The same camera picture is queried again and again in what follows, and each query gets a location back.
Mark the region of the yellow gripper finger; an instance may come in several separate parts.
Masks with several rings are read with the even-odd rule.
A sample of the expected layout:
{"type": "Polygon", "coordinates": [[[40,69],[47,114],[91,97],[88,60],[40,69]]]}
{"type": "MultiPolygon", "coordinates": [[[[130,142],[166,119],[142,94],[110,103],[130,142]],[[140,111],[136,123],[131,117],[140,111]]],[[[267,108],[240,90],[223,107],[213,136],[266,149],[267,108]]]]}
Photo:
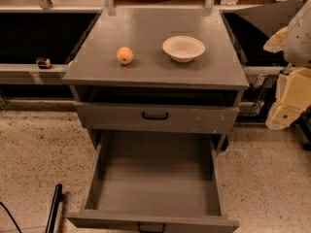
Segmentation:
{"type": "Polygon", "coordinates": [[[283,27],[272,35],[269,40],[263,45],[263,49],[268,52],[276,53],[283,51],[285,48],[285,38],[288,32],[288,27],[283,27]]]}
{"type": "Polygon", "coordinates": [[[280,74],[275,98],[265,125],[271,130],[282,130],[311,106],[311,69],[297,68],[288,75],[280,74]]]}

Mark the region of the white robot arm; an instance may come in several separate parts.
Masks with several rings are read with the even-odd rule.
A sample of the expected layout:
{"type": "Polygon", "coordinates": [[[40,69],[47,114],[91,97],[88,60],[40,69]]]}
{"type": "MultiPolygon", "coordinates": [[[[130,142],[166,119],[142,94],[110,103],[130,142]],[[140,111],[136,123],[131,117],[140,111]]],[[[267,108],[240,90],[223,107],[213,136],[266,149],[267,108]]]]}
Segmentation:
{"type": "Polygon", "coordinates": [[[263,46],[282,51],[288,66],[279,75],[276,101],[265,122],[272,130],[289,127],[311,106],[311,0],[307,0],[290,23],[263,46]]]}

